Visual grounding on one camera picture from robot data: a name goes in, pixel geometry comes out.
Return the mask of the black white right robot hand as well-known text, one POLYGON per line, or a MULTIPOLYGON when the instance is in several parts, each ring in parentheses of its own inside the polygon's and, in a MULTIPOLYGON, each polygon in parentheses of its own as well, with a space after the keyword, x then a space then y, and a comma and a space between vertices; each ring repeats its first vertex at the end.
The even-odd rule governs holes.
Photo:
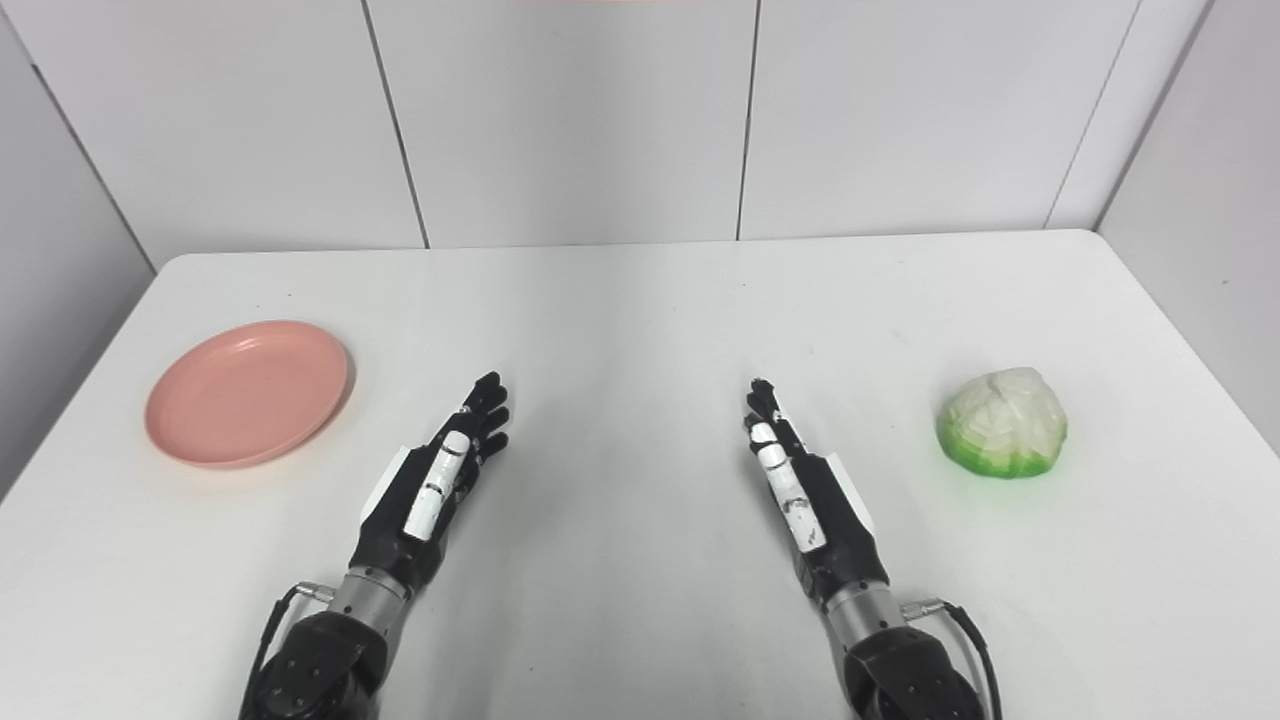
POLYGON ((746 404, 749 448, 799 553, 805 593, 826 603, 849 585, 888 585, 874 527, 838 457, 805 446, 767 379, 751 380, 746 404))

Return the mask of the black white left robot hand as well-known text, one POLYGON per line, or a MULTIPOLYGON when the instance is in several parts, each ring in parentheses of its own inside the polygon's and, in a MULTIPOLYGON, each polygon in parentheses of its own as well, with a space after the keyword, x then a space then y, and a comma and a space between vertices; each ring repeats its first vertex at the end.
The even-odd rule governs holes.
POLYGON ((429 442, 397 451, 366 502, 351 568, 383 571, 412 594, 434 578, 460 505, 509 441, 507 398, 490 372, 429 442))

